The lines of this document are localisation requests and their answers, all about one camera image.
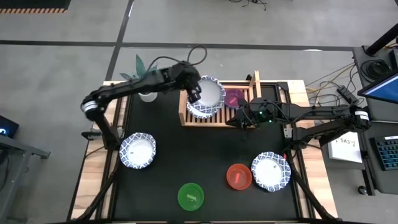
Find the keyboard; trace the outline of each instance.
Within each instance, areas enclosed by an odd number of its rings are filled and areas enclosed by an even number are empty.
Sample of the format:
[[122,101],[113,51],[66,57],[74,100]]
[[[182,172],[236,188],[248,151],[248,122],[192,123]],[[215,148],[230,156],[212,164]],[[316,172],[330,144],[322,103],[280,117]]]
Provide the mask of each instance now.
[[382,170],[398,169],[398,136],[370,139]]

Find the desk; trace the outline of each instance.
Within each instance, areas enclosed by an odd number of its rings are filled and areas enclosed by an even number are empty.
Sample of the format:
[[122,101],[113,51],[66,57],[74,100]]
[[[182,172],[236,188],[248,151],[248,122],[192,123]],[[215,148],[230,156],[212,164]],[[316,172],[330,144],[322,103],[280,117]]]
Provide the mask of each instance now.
[[[279,80],[279,81],[265,81],[265,82],[287,82],[289,85],[290,100],[300,106],[309,106],[307,92],[305,91],[305,85],[302,80]],[[104,85],[109,85],[110,82],[104,82]],[[118,125],[122,125],[124,119],[124,108],[126,107],[126,99],[122,100],[122,109],[118,119]],[[116,108],[116,101],[112,101],[106,111],[106,118],[108,121],[112,121],[114,118],[114,112]],[[313,121],[300,121],[297,123],[298,127],[310,128],[314,126]],[[318,141],[312,140],[310,144],[319,146]],[[88,144],[86,153],[89,153],[102,146],[101,140],[91,141]],[[314,147],[308,147],[302,151],[303,160],[305,163],[305,171],[311,191],[315,194],[320,203],[328,210],[330,214],[337,217],[337,211],[333,200],[326,168],[323,163],[322,152]],[[92,202],[95,195],[98,193],[101,187],[101,180],[104,171],[106,159],[106,151],[100,150],[90,157],[85,159],[82,165],[81,175],[79,176],[75,196],[72,200],[71,210],[68,218],[79,217],[86,209],[86,207]],[[109,198],[112,189],[108,190],[107,196],[104,199],[104,207],[102,217],[106,218],[109,212]],[[301,189],[298,190],[300,195],[300,204],[303,210],[303,216],[309,217],[307,210],[307,203],[305,196]]]

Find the red cup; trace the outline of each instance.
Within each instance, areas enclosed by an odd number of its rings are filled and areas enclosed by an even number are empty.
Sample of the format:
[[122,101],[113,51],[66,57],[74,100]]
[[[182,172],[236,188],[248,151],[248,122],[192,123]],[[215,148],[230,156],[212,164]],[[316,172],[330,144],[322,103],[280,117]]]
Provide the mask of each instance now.
[[252,174],[243,164],[233,164],[226,172],[226,180],[233,189],[244,190],[251,185]]

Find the blue and white paper plate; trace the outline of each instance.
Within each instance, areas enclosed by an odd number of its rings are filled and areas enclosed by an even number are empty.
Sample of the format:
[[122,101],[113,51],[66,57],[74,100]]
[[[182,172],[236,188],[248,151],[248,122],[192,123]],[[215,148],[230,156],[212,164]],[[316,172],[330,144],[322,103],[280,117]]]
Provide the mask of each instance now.
[[216,78],[208,75],[201,77],[199,85],[201,98],[192,104],[187,102],[187,109],[194,117],[207,119],[224,106],[225,89]]
[[156,141],[146,133],[134,133],[126,138],[119,151],[121,162],[129,168],[142,169],[154,160]]
[[260,187],[275,192],[289,183],[292,171],[281,155],[263,152],[253,160],[251,172]]

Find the potted plant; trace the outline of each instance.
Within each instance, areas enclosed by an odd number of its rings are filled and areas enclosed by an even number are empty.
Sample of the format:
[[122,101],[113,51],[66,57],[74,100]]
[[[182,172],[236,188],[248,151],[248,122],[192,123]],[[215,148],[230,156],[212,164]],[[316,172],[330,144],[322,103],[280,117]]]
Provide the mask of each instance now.
[[[154,71],[157,69],[157,65],[154,65],[149,69],[148,72]],[[136,55],[136,72],[132,72],[131,75],[128,75],[126,73],[120,73],[120,75],[127,81],[130,80],[140,80],[141,78],[144,78],[144,76],[147,73],[147,69],[145,68],[144,62],[142,59]],[[142,101],[144,102],[152,102],[156,99],[157,93],[138,93],[139,97],[141,98]]]

